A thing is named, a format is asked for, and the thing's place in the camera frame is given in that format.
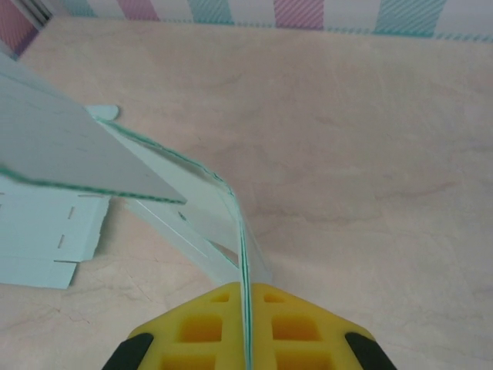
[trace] striped wall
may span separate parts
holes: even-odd
[[[20,56],[37,34],[29,15],[10,0],[0,0],[0,52]]]
[[[0,52],[36,28],[0,0]],[[42,0],[55,15],[493,42],[493,0]]]

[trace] marble floor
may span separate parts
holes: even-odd
[[[493,45],[56,18],[22,61],[227,179],[276,286],[399,369],[493,368]],[[70,289],[0,286],[0,368],[101,368],[211,287],[115,202]]]

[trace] black plastic part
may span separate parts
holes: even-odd
[[[152,334],[142,333],[123,341],[102,370],[137,370],[153,339]]]
[[[376,341],[358,333],[347,333],[345,337],[363,370],[397,370]]]

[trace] yellow object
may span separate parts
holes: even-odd
[[[291,294],[252,285],[253,370],[395,370],[371,334]],[[243,370],[240,283],[135,329],[103,370]]]
[[[132,331],[152,344],[139,370],[241,370],[243,319],[240,283],[226,284]]]
[[[361,326],[267,284],[253,286],[254,370],[361,370],[344,337]]]

